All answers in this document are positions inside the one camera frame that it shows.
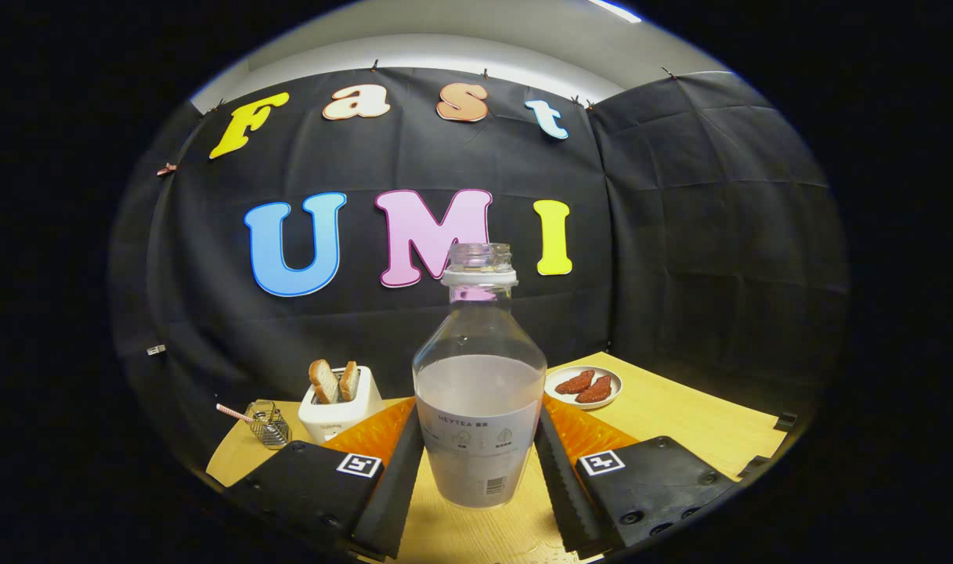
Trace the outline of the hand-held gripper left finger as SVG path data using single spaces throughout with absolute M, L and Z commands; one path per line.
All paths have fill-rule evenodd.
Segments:
M 404 399 L 323 445 L 293 440 L 226 496 L 316 552 L 394 559 L 422 452 L 415 400 Z

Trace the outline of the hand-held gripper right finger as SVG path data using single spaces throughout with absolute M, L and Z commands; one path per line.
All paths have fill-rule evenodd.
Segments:
M 669 436 L 635 439 L 550 396 L 536 453 L 563 547 L 583 559 L 654 545 L 736 484 Z

